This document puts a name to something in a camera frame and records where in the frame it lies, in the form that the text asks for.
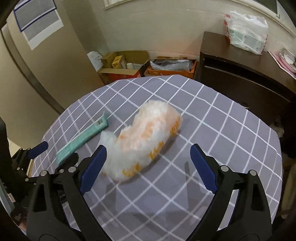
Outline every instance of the blue rubber fingertip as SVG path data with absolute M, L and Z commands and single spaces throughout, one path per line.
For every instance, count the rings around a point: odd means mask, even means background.
M 97 153 L 97 155 L 94 157 L 94 159 L 89 164 L 87 169 L 81 175 L 81 178 L 80 178 L 81 185 L 80 185 L 79 191 L 82 194 L 85 194 L 86 192 L 91 190 L 106 159 L 107 159 L 107 149 L 106 147 L 102 146 L 101 150 Z
M 216 174 L 194 145 L 190 148 L 190 157 L 206 189 L 212 191 L 212 193 L 216 193 L 218 190 Z
M 35 146 L 31 150 L 28 151 L 28 159 L 35 159 L 41 153 L 45 152 L 48 149 L 48 143 L 46 141 L 40 143 L 39 145 Z

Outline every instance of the teal package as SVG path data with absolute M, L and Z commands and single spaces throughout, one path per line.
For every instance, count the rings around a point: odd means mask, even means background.
M 92 123 L 88 128 L 74 137 L 70 142 L 68 142 L 62 149 L 57 152 L 56 162 L 58 166 L 71 154 L 77 151 L 78 148 L 83 146 L 89 139 L 98 134 L 107 126 L 108 121 L 105 114 L 103 114 L 97 121 Z

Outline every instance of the package inside plastic bag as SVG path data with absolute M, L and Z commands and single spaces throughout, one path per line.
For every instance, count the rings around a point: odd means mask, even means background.
M 143 104 L 133 120 L 117 137 L 102 131 L 99 145 L 107 149 L 102 172 L 115 181 L 126 181 L 147 167 L 167 140 L 176 135 L 182 116 L 168 103 L 149 101 Z
M 268 35 L 268 25 L 264 17 L 230 11 L 226 14 L 224 25 L 225 35 L 232 45 L 262 54 Z
M 190 71 L 193 68 L 192 61 L 188 59 L 157 59 L 150 64 L 154 70 Z

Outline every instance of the cabinet top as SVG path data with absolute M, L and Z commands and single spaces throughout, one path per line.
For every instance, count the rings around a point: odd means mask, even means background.
M 224 35 L 211 32 L 204 32 L 200 52 L 275 80 L 296 94 L 296 80 L 283 71 L 268 52 L 256 55 L 229 44 Z

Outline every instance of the blue border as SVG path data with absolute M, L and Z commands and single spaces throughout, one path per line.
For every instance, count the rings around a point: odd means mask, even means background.
M 54 10 L 57 9 L 57 5 L 55 4 L 54 0 L 52 0 L 53 3 L 54 3 L 54 8 L 53 8 L 53 9 L 51 9 L 51 10 L 48 11 L 47 13 L 45 13 L 45 14 L 39 16 L 37 19 L 35 19 L 33 22 L 31 22 L 28 26 L 26 26 L 25 28 L 21 29 L 20 24 L 19 24 L 19 22 L 18 22 L 18 20 L 17 20 L 17 17 L 16 17 L 16 15 L 15 15 L 15 11 L 19 10 L 21 7 L 23 7 L 24 5 L 26 5 L 27 3 L 31 2 L 31 1 L 32 1 L 32 0 L 29 0 L 29 1 L 25 2 L 24 4 L 22 4 L 21 6 L 19 6 L 17 9 L 14 9 L 14 10 L 13 10 L 13 14 L 14 14 L 14 16 L 15 16 L 15 20 L 16 20 L 16 22 L 17 22 L 17 25 L 18 25 L 19 30 L 20 30 L 21 33 L 22 33 L 23 31 L 25 31 L 25 30 L 26 30 L 29 26 L 31 26 L 33 23 L 35 23 L 36 21 L 38 21 L 40 18 L 44 17 L 45 15 L 47 15 L 47 14 L 49 14 L 50 12 L 52 12 L 52 11 L 54 11 Z

